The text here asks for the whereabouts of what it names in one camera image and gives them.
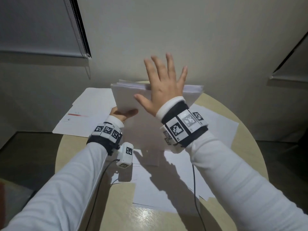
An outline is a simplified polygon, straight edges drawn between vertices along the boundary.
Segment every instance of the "white sleeve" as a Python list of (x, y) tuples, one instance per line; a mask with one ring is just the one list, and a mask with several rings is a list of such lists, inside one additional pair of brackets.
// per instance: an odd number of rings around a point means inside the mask
[(56, 173), (3, 231), (76, 231), (102, 175), (106, 149), (87, 146)]
[(238, 230), (308, 230), (308, 216), (210, 131), (186, 150)]

